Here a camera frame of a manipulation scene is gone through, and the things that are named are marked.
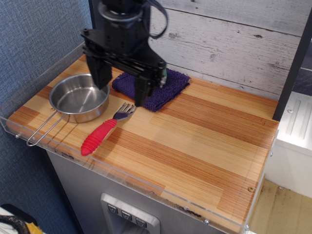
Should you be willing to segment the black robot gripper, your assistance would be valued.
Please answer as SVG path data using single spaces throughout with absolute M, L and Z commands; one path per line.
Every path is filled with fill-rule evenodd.
M 143 107 L 155 86 L 162 86 L 162 70 L 166 68 L 166 62 L 148 44 L 149 38 L 158 39 L 164 34 L 150 33 L 151 7 L 167 16 L 156 0 L 103 0 L 99 12 L 104 31 L 81 31 L 94 84 L 104 88 L 112 79 L 113 66 L 135 76 L 136 107 Z

